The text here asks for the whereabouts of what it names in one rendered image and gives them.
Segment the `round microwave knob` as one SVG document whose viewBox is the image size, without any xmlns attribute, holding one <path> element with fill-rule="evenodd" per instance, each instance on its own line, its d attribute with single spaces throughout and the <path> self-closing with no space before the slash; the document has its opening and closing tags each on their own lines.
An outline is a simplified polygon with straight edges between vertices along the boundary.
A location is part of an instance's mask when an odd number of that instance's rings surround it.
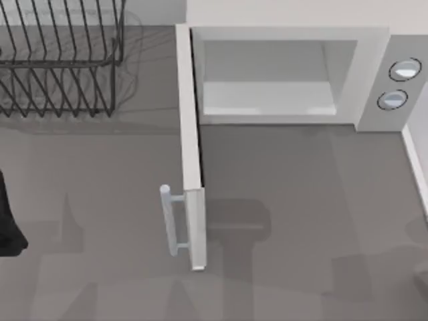
<svg viewBox="0 0 428 321">
<path fill-rule="evenodd" d="M 408 94 L 404 90 L 384 92 L 377 100 L 377 106 L 381 110 L 396 110 L 406 104 Z"/>
<path fill-rule="evenodd" d="M 422 63 L 416 58 L 395 62 L 389 68 L 389 78 L 396 82 L 412 80 L 422 70 Z"/>
</svg>

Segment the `pale microwave oven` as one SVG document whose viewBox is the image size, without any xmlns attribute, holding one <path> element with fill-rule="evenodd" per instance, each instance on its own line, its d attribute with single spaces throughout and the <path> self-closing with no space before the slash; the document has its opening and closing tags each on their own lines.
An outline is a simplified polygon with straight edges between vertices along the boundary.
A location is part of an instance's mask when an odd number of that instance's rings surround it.
<svg viewBox="0 0 428 321">
<path fill-rule="evenodd" d="M 205 124 L 351 124 L 399 132 L 428 81 L 428 0 L 187 0 Z M 389 78 L 416 58 L 418 76 Z M 384 92 L 408 100 L 381 110 Z"/>
</svg>

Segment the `white microwave door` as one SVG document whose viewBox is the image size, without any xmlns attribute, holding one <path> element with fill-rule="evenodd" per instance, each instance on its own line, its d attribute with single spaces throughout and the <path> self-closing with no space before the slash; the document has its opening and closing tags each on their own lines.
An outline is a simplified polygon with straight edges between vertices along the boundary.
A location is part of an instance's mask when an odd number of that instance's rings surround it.
<svg viewBox="0 0 428 321">
<path fill-rule="evenodd" d="M 197 105 L 191 30 L 185 24 L 175 27 L 177 47 L 177 77 L 181 133 L 183 195 L 187 219 L 188 248 L 193 271 L 207 267 L 207 229 L 205 188 L 200 164 Z"/>
</svg>

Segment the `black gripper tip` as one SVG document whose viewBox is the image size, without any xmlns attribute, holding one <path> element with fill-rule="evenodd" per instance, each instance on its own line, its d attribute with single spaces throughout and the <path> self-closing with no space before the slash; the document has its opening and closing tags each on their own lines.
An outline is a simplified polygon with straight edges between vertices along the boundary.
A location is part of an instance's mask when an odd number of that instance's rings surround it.
<svg viewBox="0 0 428 321">
<path fill-rule="evenodd" d="M 17 257 L 28 245 L 11 212 L 5 179 L 0 170 L 0 257 Z"/>
</svg>

